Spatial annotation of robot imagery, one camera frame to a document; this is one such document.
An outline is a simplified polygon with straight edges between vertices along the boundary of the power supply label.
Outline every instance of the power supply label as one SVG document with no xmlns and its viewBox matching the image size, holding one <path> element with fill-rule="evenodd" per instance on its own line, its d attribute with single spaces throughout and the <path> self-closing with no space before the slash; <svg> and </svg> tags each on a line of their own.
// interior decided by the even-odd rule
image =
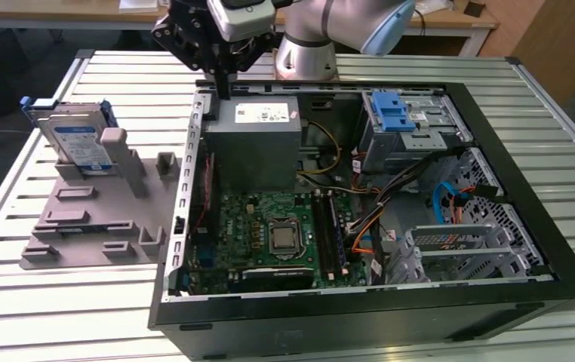
<svg viewBox="0 0 575 362">
<path fill-rule="evenodd" d="M 240 103 L 236 105 L 236 123 L 289 122 L 286 103 Z"/>
</svg>

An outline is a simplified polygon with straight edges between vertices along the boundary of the green circuit board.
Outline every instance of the green circuit board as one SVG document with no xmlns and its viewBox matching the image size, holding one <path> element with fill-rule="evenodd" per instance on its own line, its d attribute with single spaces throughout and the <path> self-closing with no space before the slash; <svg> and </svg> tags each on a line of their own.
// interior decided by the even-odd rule
<svg viewBox="0 0 575 362">
<path fill-rule="evenodd" d="M 335 208 L 341 223 L 353 220 L 351 199 L 335 195 Z M 224 194 L 220 199 L 220 233 L 213 246 L 214 260 L 210 268 L 192 273 L 194 294 L 228 292 L 228 271 L 244 268 L 303 267 L 315 270 L 315 288 L 357 287 L 365 284 L 364 266 L 360 261 L 347 265 L 348 274 L 329 281 L 319 265 L 319 248 L 315 234 L 311 195 L 308 193 Z M 272 227 L 296 225 L 297 252 L 291 256 L 276 255 L 269 247 Z"/>
</svg>

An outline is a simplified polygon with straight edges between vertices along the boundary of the ram slot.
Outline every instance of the ram slot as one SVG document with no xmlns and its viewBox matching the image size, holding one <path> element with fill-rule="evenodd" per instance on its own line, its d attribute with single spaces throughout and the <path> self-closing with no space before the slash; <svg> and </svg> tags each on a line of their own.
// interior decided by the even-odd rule
<svg viewBox="0 0 575 362">
<path fill-rule="evenodd" d="M 333 239 L 335 239 L 335 245 L 336 245 L 336 250 L 337 250 L 337 254 L 339 254 L 339 264 L 340 264 L 340 270 L 343 275 L 347 275 L 349 273 L 349 271 L 347 270 L 347 257 L 345 257 L 345 247 L 343 245 L 343 231 L 340 229 L 340 222 L 339 222 L 339 213 L 336 213 L 336 206 L 335 206 L 335 198 L 332 196 L 332 194 L 328 194 L 327 196 L 327 203 L 329 204 L 329 210 L 331 210 L 331 215 L 332 215 L 332 220 L 333 220 Z"/>
<path fill-rule="evenodd" d="M 336 216 L 331 214 L 329 197 L 313 193 L 311 195 L 312 214 L 315 216 L 316 245 L 319 247 L 319 263 L 323 277 L 335 279 L 340 272 L 339 253 L 335 243 L 333 224 Z"/>
</svg>

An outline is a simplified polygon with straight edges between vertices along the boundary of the motherboard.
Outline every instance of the motherboard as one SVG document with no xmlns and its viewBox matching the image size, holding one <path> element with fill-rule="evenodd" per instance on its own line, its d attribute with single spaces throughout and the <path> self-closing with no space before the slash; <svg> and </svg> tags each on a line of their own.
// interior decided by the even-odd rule
<svg viewBox="0 0 575 362">
<path fill-rule="evenodd" d="M 352 220 L 344 192 L 222 194 L 217 240 L 194 246 L 192 292 L 244 292 L 249 281 L 253 291 L 365 285 L 363 262 L 343 249 Z"/>
</svg>

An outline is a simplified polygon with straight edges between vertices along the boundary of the aluminum slatted table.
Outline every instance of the aluminum slatted table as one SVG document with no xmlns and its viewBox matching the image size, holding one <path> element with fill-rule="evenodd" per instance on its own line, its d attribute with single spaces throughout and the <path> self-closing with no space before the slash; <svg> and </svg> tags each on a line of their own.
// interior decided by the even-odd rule
<svg viewBox="0 0 575 362">
<path fill-rule="evenodd" d="M 142 158 L 181 152 L 194 80 L 164 52 L 86 52 L 54 97 L 113 104 Z M 575 125 L 521 66 L 504 59 L 339 56 L 343 80 L 461 82 L 575 250 Z M 242 79 L 273 77 L 264 57 Z M 54 185 L 56 154 L 34 131 L 0 188 L 0 360 L 185 360 L 146 329 L 154 265 L 25 271 L 18 258 Z M 575 359 L 575 310 L 488 341 L 415 345 L 270 360 Z"/>
</svg>

